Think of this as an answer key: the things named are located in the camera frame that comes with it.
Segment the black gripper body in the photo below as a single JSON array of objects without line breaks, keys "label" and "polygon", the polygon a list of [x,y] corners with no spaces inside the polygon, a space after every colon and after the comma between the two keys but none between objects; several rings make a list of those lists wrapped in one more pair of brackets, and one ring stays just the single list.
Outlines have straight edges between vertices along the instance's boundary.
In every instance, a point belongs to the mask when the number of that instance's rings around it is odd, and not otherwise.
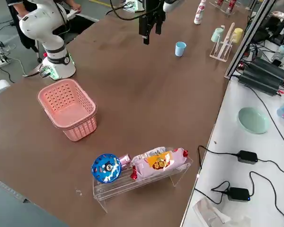
[{"label": "black gripper body", "polygon": [[166,13],[163,11],[164,0],[142,0],[142,6],[144,8],[144,13],[140,15],[143,16],[163,16],[166,17]]}]

